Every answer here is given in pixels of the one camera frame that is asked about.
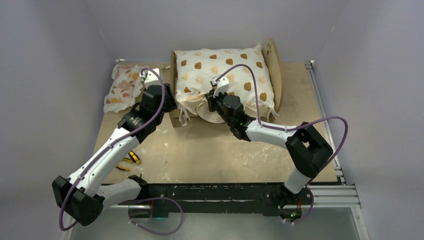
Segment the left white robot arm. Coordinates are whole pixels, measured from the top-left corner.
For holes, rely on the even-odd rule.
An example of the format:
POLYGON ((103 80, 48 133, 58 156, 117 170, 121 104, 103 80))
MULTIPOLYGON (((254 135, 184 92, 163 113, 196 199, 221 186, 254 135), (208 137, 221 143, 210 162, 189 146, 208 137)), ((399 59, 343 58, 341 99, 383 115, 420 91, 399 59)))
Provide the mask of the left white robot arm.
POLYGON ((59 217, 71 216, 82 226, 91 224, 100 213, 127 201, 150 201, 148 183, 131 175, 122 182, 103 185, 112 170, 162 123, 164 114, 177 108, 171 86, 151 85, 122 119, 104 145, 69 177, 52 182, 59 217))

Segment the floral print small pillow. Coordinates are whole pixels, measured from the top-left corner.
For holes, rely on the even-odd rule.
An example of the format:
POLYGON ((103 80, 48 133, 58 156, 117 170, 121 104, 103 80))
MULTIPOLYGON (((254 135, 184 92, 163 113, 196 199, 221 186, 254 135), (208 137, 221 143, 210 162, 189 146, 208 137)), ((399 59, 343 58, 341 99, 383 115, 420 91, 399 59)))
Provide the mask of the floral print small pillow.
POLYGON ((143 89, 140 70, 143 66, 117 63, 112 69, 112 85, 104 97, 103 112, 118 113, 132 107, 143 89))

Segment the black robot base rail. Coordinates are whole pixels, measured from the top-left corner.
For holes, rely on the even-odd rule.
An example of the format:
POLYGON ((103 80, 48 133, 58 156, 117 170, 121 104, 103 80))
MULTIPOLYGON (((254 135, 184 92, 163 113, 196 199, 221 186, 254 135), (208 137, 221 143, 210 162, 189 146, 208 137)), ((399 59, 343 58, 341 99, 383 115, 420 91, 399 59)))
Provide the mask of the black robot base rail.
POLYGON ((135 200, 122 205, 146 206, 154 218, 170 213, 261 214, 299 219, 313 204, 308 188, 293 194, 281 182, 149 183, 135 200))

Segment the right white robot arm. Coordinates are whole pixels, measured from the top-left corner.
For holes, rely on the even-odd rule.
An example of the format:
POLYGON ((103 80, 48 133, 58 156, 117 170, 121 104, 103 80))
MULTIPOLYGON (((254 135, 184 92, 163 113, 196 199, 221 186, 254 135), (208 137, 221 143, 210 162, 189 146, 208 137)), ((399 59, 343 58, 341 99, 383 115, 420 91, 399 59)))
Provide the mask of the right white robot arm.
POLYGON ((295 169, 283 184, 283 189, 298 194, 314 179, 333 154, 333 149, 324 137, 307 122, 289 131, 287 126, 260 123, 247 115, 240 98, 211 90, 206 95, 208 109, 217 112, 239 140, 262 142, 288 151, 295 169))

